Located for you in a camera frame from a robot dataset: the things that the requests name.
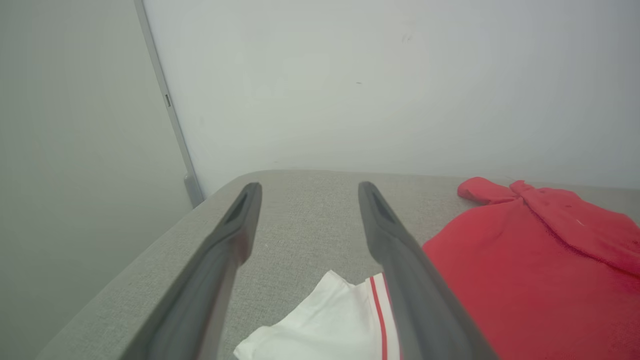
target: red shirt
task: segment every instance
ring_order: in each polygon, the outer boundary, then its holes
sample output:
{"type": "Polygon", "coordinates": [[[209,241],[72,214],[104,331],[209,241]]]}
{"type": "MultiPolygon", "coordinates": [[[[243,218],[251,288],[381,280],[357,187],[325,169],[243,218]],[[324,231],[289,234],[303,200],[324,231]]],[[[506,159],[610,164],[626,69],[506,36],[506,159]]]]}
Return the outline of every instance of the red shirt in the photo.
{"type": "Polygon", "coordinates": [[[422,247],[502,359],[640,359],[640,229],[573,192],[481,177],[422,247]]]}

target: white cloth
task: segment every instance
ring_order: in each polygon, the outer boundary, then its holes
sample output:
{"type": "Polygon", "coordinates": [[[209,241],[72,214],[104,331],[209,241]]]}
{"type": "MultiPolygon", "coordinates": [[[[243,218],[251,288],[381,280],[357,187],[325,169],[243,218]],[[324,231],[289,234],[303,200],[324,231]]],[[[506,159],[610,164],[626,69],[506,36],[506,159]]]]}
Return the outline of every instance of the white cloth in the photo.
{"type": "Polygon", "coordinates": [[[383,274],[354,286],[329,271],[296,309],[234,350],[239,360],[399,360],[383,274]]]}

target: gray fabric surface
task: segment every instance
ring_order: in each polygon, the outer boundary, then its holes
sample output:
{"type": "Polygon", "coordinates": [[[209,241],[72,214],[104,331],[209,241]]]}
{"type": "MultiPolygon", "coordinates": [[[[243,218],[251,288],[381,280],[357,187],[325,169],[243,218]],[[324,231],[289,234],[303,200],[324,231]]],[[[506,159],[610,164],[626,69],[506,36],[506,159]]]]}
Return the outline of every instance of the gray fabric surface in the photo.
{"type": "MultiPolygon", "coordinates": [[[[353,284],[380,271],[365,243],[357,199],[360,181],[376,184],[407,230],[424,243],[455,216],[475,206],[456,195],[464,180],[315,170],[241,176],[151,245],[51,340],[38,358],[117,359],[246,183],[262,184],[262,211],[252,256],[236,277],[221,359],[233,358],[235,346],[257,327],[280,321],[329,269],[353,284]]],[[[532,184],[575,191],[596,205],[626,213],[636,223],[640,220],[639,190],[532,184]]]]}

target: white wall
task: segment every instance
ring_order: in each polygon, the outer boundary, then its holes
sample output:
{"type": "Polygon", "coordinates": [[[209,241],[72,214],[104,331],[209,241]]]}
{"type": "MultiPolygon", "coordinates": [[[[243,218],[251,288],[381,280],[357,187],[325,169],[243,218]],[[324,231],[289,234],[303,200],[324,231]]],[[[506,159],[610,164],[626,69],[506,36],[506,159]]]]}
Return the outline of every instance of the white wall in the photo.
{"type": "Polygon", "coordinates": [[[271,168],[640,187],[635,0],[145,0],[206,195],[271,168]]]}
{"type": "Polygon", "coordinates": [[[191,206],[131,0],[0,2],[0,358],[32,359],[191,206]]]}

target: clothing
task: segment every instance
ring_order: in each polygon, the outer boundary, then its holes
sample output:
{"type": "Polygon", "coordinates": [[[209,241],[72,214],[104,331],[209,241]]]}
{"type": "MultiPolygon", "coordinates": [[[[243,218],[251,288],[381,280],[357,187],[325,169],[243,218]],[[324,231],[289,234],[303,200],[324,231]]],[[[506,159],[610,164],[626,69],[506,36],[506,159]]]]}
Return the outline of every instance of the clothing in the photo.
{"type": "Polygon", "coordinates": [[[399,360],[384,276],[358,286],[329,271],[296,309],[235,349],[239,360],[399,360]]]}
{"type": "Polygon", "coordinates": [[[573,192],[475,177],[423,250],[502,359],[640,359],[640,229],[573,192]]]}

